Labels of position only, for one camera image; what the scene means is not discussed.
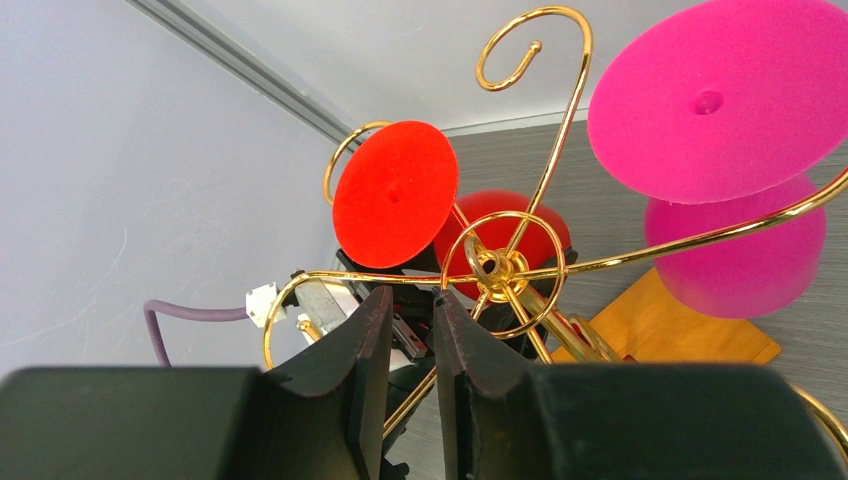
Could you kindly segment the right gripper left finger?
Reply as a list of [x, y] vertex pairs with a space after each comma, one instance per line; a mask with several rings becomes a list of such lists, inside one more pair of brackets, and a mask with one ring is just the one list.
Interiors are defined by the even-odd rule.
[[284, 364], [61, 367], [1, 385], [5, 479], [376, 479], [393, 295]]

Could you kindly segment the pink plastic wine glass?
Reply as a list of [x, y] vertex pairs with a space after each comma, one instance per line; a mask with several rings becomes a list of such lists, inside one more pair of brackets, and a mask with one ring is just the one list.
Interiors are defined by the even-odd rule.
[[601, 165], [648, 197], [649, 246], [811, 195], [847, 136], [847, 14], [826, 1], [707, 1], [612, 62], [588, 114]]

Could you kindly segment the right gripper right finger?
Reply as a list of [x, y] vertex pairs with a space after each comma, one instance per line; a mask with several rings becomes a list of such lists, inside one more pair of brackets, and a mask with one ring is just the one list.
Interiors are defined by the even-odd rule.
[[801, 398], [745, 364], [537, 364], [434, 302], [450, 479], [841, 479]]

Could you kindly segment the red plastic wine glass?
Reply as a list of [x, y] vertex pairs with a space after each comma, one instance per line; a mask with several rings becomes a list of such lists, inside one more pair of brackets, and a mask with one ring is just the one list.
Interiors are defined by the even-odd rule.
[[529, 198], [488, 189], [460, 195], [459, 164], [449, 139], [431, 124], [405, 120], [370, 122], [370, 131], [342, 169], [334, 190], [332, 221], [342, 250], [356, 263], [373, 269], [407, 268], [425, 252], [430, 272], [468, 275], [462, 252], [450, 247], [463, 226], [462, 212], [473, 222], [500, 211], [523, 211]]

